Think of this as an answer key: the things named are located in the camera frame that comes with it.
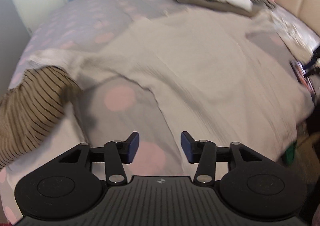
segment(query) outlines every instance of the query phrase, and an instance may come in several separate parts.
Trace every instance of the black grooved base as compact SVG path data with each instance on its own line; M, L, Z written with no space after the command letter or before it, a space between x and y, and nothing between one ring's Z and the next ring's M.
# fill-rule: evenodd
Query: black grooved base
M134 176L125 186L111 187L92 210L64 222L25 217L19 226L303 226L296 217L257 222L229 210L215 190L192 184L189 177Z

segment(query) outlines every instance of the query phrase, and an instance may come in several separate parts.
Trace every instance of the white wall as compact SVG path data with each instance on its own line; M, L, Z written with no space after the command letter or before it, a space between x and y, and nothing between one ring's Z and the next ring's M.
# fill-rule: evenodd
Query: white wall
M0 97L7 91L29 40L30 36L12 0L0 0Z

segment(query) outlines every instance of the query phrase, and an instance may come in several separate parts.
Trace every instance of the bed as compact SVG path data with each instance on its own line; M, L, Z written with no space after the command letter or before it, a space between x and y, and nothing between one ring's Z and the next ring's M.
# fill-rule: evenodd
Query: bed
M309 5L301 9L302 0L299 1L299 6L294 1L275 1L292 12L291 14L279 7L279 15L294 22L299 30L304 31L304 34L311 35L315 41L320 42L320 38L315 33L320 34L319 15L312 16L311 14L316 13L309 12L311 10ZM33 34L17 65L10 88L20 83L27 67L28 57L37 50L59 48L94 54L124 32L133 21L143 17L154 19L171 15L183 12L190 7L193 6L179 4L173 0L74 0L54 12L49 20ZM294 57L276 32L258 33L251 36L250 41L276 59L283 69L295 78L289 65L289 61ZM315 88L320 88L320 79L313 78L313 83ZM79 109L76 112L81 117L80 124L84 133L82 140L89 140L92 147L100 147L112 140L125 140L132 131L140 133L140 147L136 158L133 164L124 165L128 179L133 174L184 175L179 165L180 152L177 145L171 143L174 142L172 132L158 108L154 95L137 83L123 77L111 79L86 91L79 99ZM68 135L66 137L68 140L55 148L52 147L52 141L44 142L35 151L18 159L8 168L2 169L1 199L5 214L12 224L22 217L14 199L14 187L19 180L15 171L22 167L35 169L44 160L50 160L81 142L75 138ZM103 165L95 164L92 172L100 179L105 179Z

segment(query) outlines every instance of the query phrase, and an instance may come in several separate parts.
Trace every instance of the polka dot bedsheet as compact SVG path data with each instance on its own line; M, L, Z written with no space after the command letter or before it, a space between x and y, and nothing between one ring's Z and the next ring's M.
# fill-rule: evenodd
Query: polka dot bedsheet
M36 50L60 48L96 53L133 21L187 8L173 0L74 0L55 11L33 34L10 88L19 84L27 59ZM294 77L288 63L293 57L276 33L257 34L250 40L275 57ZM79 100L79 108L82 129L92 147L125 140L133 131L140 133L134 162L124 165L128 179L132 175L183 175L179 150L150 91L117 77L86 91ZM92 172L105 179L103 164L94 164ZM22 215L14 199L14 189L7 181L6 168L0 172L0 193L5 215L14 224Z

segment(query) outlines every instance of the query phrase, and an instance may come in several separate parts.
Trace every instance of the black circular pad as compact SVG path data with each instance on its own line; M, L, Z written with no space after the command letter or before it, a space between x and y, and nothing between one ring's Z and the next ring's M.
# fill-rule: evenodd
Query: black circular pad
M38 191L47 197L57 198L73 191L75 182L65 176L52 176L43 179L38 184Z
M271 174L254 175L247 180L247 185L250 190L262 195L278 194L284 189L284 182Z
M307 197L305 184L272 162L243 162L220 181L224 201L253 218L277 219L293 215Z
M23 177L14 195L24 216L60 220L92 208L102 195L102 185L84 167L56 162Z

